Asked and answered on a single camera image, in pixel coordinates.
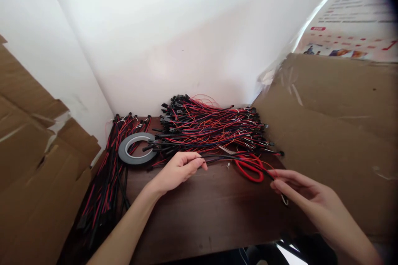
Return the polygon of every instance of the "wire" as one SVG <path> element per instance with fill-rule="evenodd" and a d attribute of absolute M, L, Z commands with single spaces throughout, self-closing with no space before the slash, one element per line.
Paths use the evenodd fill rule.
<path fill-rule="evenodd" d="M 130 207 L 126 194 L 128 169 L 126 164 L 119 160 L 119 145 L 133 133 L 147 132 L 151 120 L 150 115 L 145 120 L 139 120 L 132 113 L 125 117 L 116 114 L 112 120 L 113 125 L 108 136 L 104 160 L 87 192 L 89 195 L 83 203 L 85 208 L 77 224 L 77 229 L 83 230 L 86 238 L 85 248 L 90 251 L 95 250 L 98 243 L 108 236 L 120 220 L 123 210 Z M 135 144 L 129 148 L 129 153 L 133 154 L 137 148 L 138 144 Z M 120 210 L 117 204 L 118 198 L 121 200 Z"/>

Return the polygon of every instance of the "forearm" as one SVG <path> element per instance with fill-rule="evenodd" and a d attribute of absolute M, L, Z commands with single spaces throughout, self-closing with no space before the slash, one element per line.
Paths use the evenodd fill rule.
<path fill-rule="evenodd" d="M 88 264 L 129 264 L 146 222 L 162 196 L 148 183 Z"/>

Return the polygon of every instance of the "poster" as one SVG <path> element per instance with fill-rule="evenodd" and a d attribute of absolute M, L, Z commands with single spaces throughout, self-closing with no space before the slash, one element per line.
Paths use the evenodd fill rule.
<path fill-rule="evenodd" d="M 295 53 L 398 62 L 397 25 L 389 0 L 328 0 Z"/>

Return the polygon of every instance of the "wrist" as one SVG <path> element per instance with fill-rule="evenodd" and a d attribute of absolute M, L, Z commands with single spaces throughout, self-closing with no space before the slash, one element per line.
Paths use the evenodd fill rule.
<path fill-rule="evenodd" d="M 148 192 L 151 196 L 154 196 L 156 199 L 159 199 L 166 193 L 157 186 L 157 183 L 156 181 L 154 181 L 154 179 L 146 184 L 143 191 Z"/>

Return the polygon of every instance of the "white wall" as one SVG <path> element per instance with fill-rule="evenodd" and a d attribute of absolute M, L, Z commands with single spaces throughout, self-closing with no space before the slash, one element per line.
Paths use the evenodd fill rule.
<path fill-rule="evenodd" d="M 59 0 L 114 113 L 174 94 L 249 104 L 322 0 Z"/>
<path fill-rule="evenodd" d="M 104 148 L 113 115 L 58 1 L 0 0 L 0 7 L 5 47 Z"/>

